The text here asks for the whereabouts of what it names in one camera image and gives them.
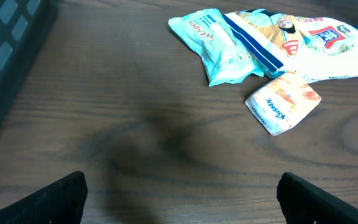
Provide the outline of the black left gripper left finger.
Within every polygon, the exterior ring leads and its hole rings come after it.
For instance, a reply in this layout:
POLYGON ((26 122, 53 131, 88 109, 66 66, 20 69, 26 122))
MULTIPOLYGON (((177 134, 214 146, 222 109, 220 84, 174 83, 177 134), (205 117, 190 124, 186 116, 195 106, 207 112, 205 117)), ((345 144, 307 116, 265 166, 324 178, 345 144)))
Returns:
POLYGON ((88 188, 75 171, 0 210, 0 224, 80 224, 88 188))

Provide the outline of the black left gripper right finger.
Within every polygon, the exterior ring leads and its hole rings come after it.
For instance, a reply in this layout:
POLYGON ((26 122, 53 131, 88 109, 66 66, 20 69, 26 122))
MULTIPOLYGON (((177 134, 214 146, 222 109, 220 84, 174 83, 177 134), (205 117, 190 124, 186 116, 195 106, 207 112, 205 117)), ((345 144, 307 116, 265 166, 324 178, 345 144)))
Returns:
POLYGON ((283 173, 277 200, 287 224, 358 224, 358 208, 291 172, 283 173))

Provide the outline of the orange small snack box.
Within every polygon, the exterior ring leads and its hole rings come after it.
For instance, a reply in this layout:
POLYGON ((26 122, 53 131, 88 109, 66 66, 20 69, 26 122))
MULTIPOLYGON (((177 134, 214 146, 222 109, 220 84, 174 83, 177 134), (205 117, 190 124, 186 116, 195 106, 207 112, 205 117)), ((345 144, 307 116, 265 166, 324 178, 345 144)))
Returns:
POLYGON ((272 136, 277 136, 296 126, 320 101, 299 74, 287 72, 259 88, 244 104, 272 136))

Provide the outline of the cream chips snack bag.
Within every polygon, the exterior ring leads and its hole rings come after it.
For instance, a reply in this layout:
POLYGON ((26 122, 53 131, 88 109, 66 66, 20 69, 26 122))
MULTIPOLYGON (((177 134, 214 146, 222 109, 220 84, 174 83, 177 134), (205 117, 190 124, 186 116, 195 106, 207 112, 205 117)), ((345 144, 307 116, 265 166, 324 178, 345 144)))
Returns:
POLYGON ((270 78, 285 72, 295 72, 307 83, 358 77, 358 29, 345 22, 266 9, 223 18, 270 78))

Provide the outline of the light blue wipes pack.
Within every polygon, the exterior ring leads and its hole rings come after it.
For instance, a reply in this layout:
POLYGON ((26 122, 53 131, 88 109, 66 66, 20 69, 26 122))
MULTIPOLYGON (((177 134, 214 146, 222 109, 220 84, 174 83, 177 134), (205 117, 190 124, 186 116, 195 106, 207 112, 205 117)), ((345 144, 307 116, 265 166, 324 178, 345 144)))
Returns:
POLYGON ((242 83, 251 74, 264 76, 256 58, 246 49, 218 9, 203 9, 168 20, 171 30, 196 54, 209 86, 242 83))

